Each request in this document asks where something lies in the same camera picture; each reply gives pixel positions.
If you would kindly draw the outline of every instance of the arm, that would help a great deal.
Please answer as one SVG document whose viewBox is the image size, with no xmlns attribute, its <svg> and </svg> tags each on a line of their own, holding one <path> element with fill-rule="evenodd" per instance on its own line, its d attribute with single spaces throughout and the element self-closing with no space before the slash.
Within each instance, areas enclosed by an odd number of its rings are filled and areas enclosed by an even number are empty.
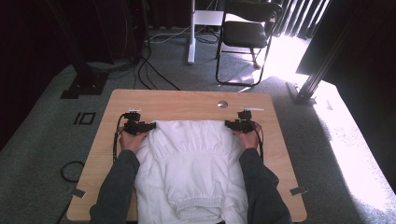
<svg viewBox="0 0 396 224">
<path fill-rule="evenodd" d="M 91 208 L 90 223 L 126 222 L 131 204 L 134 179 L 140 163 L 135 153 L 146 133 L 136 136 L 121 132 L 121 153 L 100 188 L 96 204 Z"/>
<path fill-rule="evenodd" d="M 288 207 L 276 189 L 276 175 L 262 164 L 256 148 L 239 158 L 247 190 L 247 223 L 292 223 Z"/>
</svg>

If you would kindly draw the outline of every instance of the black chair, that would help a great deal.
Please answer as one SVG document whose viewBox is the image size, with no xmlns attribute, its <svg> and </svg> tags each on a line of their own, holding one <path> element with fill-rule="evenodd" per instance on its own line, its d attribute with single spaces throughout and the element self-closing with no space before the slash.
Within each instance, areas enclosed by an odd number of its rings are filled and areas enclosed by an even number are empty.
<svg viewBox="0 0 396 224">
<path fill-rule="evenodd" d="M 281 21 L 282 7 L 276 3 L 262 2 L 260 0 L 231 0 L 226 3 L 222 18 L 218 50 L 216 53 L 216 81 L 223 85 L 253 87 L 262 81 L 265 61 L 271 46 L 273 31 L 277 22 Z M 230 15 L 235 15 L 243 20 L 229 21 Z M 250 52 L 222 50 L 222 45 L 228 47 L 247 48 Z M 266 48 L 262 66 L 256 62 L 258 54 Z M 222 52 L 251 54 L 255 68 L 262 68 L 260 78 L 256 83 L 228 82 L 219 79 L 219 63 Z"/>
</svg>

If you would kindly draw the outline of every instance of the hand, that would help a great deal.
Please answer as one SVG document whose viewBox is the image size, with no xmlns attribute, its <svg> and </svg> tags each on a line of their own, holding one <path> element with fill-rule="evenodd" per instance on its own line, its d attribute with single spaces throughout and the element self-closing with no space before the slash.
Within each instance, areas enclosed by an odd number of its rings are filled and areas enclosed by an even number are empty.
<svg viewBox="0 0 396 224">
<path fill-rule="evenodd" d="M 140 148 L 143 138 L 146 137 L 148 133 L 138 133 L 137 135 L 131 135 L 127 132 L 120 132 L 120 135 L 121 150 L 131 150 L 134 152 L 134 154 L 136 154 Z"/>
<path fill-rule="evenodd" d="M 262 131 L 260 126 L 257 124 L 256 124 L 256 131 L 258 133 Z M 250 133 L 241 133 L 239 131 L 233 131 L 233 134 L 239 137 L 239 141 L 241 142 L 241 145 L 244 150 L 251 147 L 257 148 L 257 146 L 259 145 L 259 137 L 254 131 L 251 131 Z"/>
</svg>

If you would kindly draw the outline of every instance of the gray carpet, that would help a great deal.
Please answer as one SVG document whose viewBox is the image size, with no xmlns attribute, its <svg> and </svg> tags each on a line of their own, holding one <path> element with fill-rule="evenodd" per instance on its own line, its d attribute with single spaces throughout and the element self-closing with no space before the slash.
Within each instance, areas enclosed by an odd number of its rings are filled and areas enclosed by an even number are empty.
<svg viewBox="0 0 396 224">
<path fill-rule="evenodd" d="M 308 214 L 304 223 L 394 223 L 396 197 L 335 87 L 326 83 L 320 86 L 315 105 L 295 105 L 285 74 L 280 74 L 286 70 L 270 64 L 266 69 L 269 72 L 255 88 L 219 86 L 214 79 L 216 45 L 197 42 L 195 64 L 188 65 L 188 43 L 186 38 L 173 38 L 162 44 L 152 44 L 148 61 L 183 91 L 265 92 L 272 96 L 298 183 L 310 189 L 303 195 Z M 149 51 L 145 49 L 144 55 L 148 57 Z M 232 67 L 235 65 L 233 58 L 224 59 L 225 79 L 234 74 L 248 76 L 252 72 L 250 62 L 237 69 Z M 92 65 L 107 67 L 101 63 Z M 149 84 L 150 79 L 160 90 L 174 89 L 149 66 L 148 79 L 145 68 L 140 70 L 145 83 Z M 87 159 L 113 90 L 146 88 L 134 76 L 137 73 L 138 68 L 114 72 L 102 95 L 81 95 L 75 100 L 60 99 L 76 75 L 71 66 L 52 80 L 0 153 L 0 223 L 58 223 L 58 220 L 75 223 L 62 214 L 71 200 L 68 190 L 76 183 L 62 179 L 61 169 L 70 161 Z M 288 76 L 296 80 L 306 78 L 293 73 Z M 78 113 L 95 113 L 93 123 L 75 124 Z M 362 154 L 365 158 L 356 161 Z M 345 165 L 354 170 L 348 173 Z M 366 165 L 367 170 L 359 168 L 361 165 Z M 80 173 L 78 166 L 69 168 L 70 175 Z M 351 177 L 357 177 L 357 181 L 348 182 Z M 361 195 L 373 199 L 365 201 Z"/>
</svg>

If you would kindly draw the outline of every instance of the white cloth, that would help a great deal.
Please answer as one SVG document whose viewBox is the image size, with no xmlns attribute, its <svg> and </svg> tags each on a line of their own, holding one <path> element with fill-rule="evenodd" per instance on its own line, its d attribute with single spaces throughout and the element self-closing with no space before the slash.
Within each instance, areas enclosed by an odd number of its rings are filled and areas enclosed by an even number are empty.
<svg viewBox="0 0 396 224">
<path fill-rule="evenodd" d="M 224 121 L 156 124 L 136 155 L 139 223 L 246 223 L 240 145 Z"/>
</svg>

